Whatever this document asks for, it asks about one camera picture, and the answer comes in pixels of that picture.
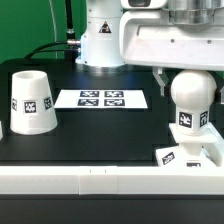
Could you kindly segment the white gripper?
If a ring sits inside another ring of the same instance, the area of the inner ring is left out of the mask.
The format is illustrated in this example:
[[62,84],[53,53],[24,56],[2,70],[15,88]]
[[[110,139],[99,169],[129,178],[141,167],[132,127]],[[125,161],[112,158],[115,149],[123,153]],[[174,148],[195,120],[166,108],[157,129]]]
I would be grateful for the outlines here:
[[129,64],[153,66],[163,97],[162,67],[224,70],[224,0],[121,0],[119,44]]

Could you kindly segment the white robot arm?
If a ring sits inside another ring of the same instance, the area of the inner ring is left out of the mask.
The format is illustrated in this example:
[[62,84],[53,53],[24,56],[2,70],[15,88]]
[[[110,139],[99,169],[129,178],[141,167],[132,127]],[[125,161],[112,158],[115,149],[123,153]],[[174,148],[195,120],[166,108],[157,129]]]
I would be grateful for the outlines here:
[[87,28],[76,62],[97,73],[150,66],[224,71],[224,0],[86,0]]

